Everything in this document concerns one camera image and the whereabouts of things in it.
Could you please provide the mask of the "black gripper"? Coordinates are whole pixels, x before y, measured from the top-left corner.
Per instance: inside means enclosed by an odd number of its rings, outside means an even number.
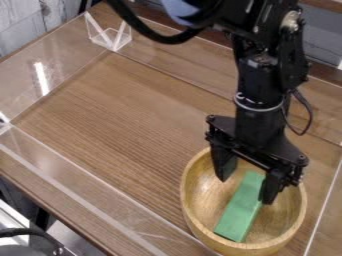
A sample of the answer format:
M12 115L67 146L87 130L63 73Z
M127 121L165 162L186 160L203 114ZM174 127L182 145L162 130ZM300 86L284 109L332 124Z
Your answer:
M260 199L272 205L284 187L300 185L309 165L308 156L286 137L284 123L222 115L209 115L206 122L218 179L225 182L230 178L242 158L268 173Z

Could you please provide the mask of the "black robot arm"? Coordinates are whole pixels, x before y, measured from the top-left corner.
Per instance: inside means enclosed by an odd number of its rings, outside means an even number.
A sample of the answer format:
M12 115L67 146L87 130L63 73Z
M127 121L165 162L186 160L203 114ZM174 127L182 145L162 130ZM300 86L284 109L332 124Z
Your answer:
M169 16L186 27L166 36L153 30L125 0L107 0L130 26L155 42L175 45L213 27L231 36L238 69L234 117L210 115L206 139L217 177L230 178L237 160L266 171L260 200L274 202L284 189L301 183L308 156L290 143L290 101L304 98L310 63L304 51L300 0L161 0Z

